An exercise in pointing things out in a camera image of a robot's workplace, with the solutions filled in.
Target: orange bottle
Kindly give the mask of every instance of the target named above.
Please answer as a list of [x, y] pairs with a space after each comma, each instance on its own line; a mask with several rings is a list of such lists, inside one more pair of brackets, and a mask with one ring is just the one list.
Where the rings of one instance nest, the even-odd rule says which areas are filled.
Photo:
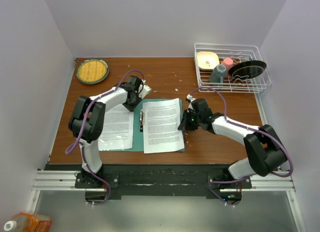
[[4, 225], [4, 231], [10, 232], [49, 232], [52, 225], [50, 216], [19, 213]]

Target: plate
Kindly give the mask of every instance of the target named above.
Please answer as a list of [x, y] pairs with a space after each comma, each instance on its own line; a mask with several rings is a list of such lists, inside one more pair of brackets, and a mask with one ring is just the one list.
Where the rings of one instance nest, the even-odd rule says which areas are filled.
[[267, 67], [264, 61], [245, 61], [233, 66], [229, 75], [234, 79], [247, 80], [261, 75]]
[[103, 81], [109, 74], [108, 64], [96, 58], [83, 61], [77, 71], [76, 77], [84, 84], [96, 84]]
[[212, 71], [220, 64], [218, 55], [212, 51], [200, 51], [196, 54], [196, 59], [201, 70]]

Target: paper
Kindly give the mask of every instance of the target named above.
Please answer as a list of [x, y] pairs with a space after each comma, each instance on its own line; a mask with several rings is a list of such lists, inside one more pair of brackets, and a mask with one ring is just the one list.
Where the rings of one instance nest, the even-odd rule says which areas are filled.
[[98, 139], [100, 151], [132, 148], [134, 113], [123, 105], [115, 106], [104, 115], [103, 130]]
[[180, 124], [179, 99], [146, 102], [144, 112], [144, 153], [178, 151], [185, 147]]

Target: metal clip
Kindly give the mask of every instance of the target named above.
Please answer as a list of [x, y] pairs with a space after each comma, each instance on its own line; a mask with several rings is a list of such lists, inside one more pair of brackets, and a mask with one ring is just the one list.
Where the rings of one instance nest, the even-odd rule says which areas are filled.
[[145, 124], [145, 114], [144, 114], [144, 111], [141, 109], [141, 111], [140, 111], [140, 132], [144, 131], [144, 124]]

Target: black plate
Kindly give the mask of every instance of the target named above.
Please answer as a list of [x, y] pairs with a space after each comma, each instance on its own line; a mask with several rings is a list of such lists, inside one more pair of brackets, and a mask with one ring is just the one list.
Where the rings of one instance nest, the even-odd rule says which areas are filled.
[[233, 66], [229, 70], [229, 75], [234, 79], [246, 80], [262, 74], [267, 67], [263, 61], [245, 61]]

